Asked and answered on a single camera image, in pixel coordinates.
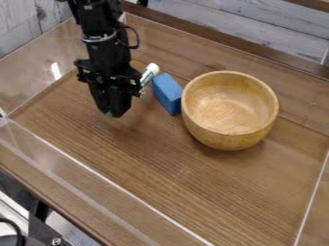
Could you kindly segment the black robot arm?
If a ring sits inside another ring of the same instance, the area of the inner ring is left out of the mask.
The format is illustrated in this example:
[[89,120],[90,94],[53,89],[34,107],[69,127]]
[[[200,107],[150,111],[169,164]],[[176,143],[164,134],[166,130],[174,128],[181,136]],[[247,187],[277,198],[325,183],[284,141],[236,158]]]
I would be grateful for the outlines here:
[[59,0],[67,2],[87,58],[77,59],[78,79],[89,85],[98,110],[122,117],[141,96],[142,72],[132,66],[132,51],[141,46],[134,28],[121,20],[122,0]]

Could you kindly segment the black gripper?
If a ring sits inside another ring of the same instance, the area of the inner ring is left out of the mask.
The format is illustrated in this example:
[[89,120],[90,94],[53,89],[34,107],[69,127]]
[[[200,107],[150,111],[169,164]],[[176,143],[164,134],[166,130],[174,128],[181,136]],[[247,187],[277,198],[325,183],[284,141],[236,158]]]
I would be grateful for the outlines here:
[[141,39],[132,45],[128,28],[110,28],[83,30],[82,42],[87,58],[75,60],[79,81],[89,85],[98,110],[122,117],[133,96],[141,96],[142,73],[132,66],[132,51],[140,48]]

